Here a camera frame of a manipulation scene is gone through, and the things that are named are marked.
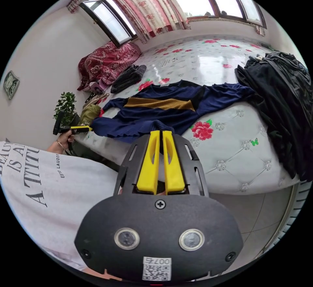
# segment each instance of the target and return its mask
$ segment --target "black clothing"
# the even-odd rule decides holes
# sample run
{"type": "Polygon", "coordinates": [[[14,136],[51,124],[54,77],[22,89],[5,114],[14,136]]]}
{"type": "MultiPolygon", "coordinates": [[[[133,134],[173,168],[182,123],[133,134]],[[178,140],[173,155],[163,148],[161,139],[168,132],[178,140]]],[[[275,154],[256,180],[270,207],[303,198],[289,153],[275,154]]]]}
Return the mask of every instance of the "black clothing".
{"type": "Polygon", "coordinates": [[[313,180],[313,85],[307,69],[291,54],[266,53],[248,60],[236,77],[256,95],[247,101],[268,125],[279,161],[294,178],[313,180]]]}
{"type": "Polygon", "coordinates": [[[112,84],[111,94],[117,94],[129,86],[140,82],[146,69],[145,65],[130,65],[112,84]]]}

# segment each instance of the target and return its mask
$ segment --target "white t-shirt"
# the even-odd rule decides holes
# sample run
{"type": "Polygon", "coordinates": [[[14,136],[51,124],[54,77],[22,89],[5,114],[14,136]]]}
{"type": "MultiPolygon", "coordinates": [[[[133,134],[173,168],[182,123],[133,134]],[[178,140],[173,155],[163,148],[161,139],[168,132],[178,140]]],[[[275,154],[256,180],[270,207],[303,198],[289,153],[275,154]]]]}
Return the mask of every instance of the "white t-shirt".
{"type": "Polygon", "coordinates": [[[0,142],[0,180],[21,226],[46,252],[83,270],[74,245],[85,214],[113,195],[117,173],[92,160],[0,142]]]}

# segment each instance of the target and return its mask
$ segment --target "red blanket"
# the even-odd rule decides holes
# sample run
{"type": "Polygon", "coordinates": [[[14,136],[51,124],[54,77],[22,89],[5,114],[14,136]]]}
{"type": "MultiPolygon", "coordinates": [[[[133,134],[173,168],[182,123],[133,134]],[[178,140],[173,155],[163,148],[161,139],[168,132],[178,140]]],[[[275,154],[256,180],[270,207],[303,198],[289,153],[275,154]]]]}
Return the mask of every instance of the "red blanket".
{"type": "Polygon", "coordinates": [[[125,43],[116,48],[113,42],[108,42],[80,60],[78,70],[82,83],[77,90],[83,90],[91,82],[99,80],[105,85],[111,85],[140,54],[139,47],[134,43],[125,43]]]}

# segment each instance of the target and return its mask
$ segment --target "mattress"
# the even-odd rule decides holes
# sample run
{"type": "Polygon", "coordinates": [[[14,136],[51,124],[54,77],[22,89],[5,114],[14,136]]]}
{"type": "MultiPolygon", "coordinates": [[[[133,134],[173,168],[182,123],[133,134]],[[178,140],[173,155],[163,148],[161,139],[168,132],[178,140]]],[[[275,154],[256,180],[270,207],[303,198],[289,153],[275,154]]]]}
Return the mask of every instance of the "mattress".
{"type": "MultiPolygon", "coordinates": [[[[174,83],[181,79],[199,85],[236,83],[234,68],[245,64],[249,55],[265,55],[268,49],[246,39],[226,36],[179,39],[145,52],[135,64],[147,65],[140,83],[110,95],[127,98],[149,84],[174,83]]],[[[113,118],[119,110],[104,113],[113,118]]],[[[281,166],[257,111],[248,103],[236,103],[224,110],[204,115],[183,134],[193,145],[205,173],[209,192],[235,195],[266,193],[299,182],[281,166]]],[[[120,165],[130,144],[89,132],[76,140],[120,165]]],[[[159,180],[164,181],[163,156],[159,180]]]]}

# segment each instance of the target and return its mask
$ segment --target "gray folded cloth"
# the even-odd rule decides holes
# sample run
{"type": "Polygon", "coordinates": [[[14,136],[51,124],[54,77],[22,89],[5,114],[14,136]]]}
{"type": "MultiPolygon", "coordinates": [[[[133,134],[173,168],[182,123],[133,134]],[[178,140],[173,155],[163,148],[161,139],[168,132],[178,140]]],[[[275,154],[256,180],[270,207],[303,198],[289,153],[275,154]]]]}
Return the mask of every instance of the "gray folded cloth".
{"type": "Polygon", "coordinates": [[[111,93],[117,94],[140,82],[146,69],[145,65],[130,65],[112,84],[111,93]]]}

